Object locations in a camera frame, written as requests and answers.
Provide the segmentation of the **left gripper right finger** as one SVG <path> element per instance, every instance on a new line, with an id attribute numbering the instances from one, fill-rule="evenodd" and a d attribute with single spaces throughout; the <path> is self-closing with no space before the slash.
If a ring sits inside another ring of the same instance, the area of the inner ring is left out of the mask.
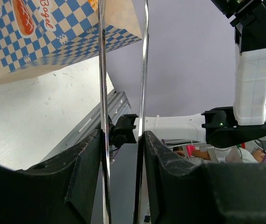
<path id="1" fill-rule="evenodd" d="M 144 154 L 153 224 L 266 224 L 266 163 L 196 166 L 150 131 Z"/>

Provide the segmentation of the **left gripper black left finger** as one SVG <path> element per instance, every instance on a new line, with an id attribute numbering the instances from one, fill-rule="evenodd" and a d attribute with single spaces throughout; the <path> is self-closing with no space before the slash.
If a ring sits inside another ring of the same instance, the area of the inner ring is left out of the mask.
<path id="1" fill-rule="evenodd" d="M 88 224 L 101 161 L 101 131 L 27 170 L 0 166 L 0 224 Z"/>

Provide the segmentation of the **metal tongs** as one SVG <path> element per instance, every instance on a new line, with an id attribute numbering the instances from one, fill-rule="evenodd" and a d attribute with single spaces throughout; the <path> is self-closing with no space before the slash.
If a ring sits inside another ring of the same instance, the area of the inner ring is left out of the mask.
<path id="1" fill-rule="evenodd" d="M 109 137 L 108 137 L 108 101 L 107 101 L 107 70 L 106 70 L 106 24 L 105 24 L 104 0 L 98 1 L 98 44 L 99 44 L 99 68 L 100 68 L 100 92 L 101 92 L 101 129 L 104 145 L 101 150 L 102 155 L 102 177 L 103 177 L 103 222 L 111 223 L 111 200 L 110 200 L 110 157 L 109 157 Z M 137 170 L 136 188 L 133 223 L 143 222 L 142 208 L 142 181 L 144 163 L 144 128 L 145 128 L 145 102 L 147 86 L 147 67 L 148 67 L 148 45 L 149 45 L 149 4 L 144 1 L 144 37 L 142 54 L 142 74 L 140 87 L 140 106 L 138 121 L 138 151 L 137 151 Z"/>

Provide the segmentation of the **blue checkered paper bag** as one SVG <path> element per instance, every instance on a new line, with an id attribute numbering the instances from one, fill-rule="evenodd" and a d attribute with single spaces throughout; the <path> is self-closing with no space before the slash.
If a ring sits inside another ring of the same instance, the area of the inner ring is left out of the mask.
<path id="1" fill-rule="evenodd" d="M 142 38 L 130 0 L 0 0 L 0 84 L 29 79 Z"/>

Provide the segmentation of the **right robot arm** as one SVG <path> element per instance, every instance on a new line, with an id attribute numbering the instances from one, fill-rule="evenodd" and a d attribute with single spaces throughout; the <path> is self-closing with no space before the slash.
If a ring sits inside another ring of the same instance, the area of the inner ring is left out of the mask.
<path id="1" fill-rule="evenodd" d="M 109 125 L 109 143 L 135 144 L 145 132 L 162 140 L 194 140 L 226 148 L 266 136 L 266 0 L 215 0 L 235 30 L 233 106 L 180 117 L 147 117 L 145 99 L 149 47 L 149 6 L 144 6 L 144 40 L 139 114 Z"/>

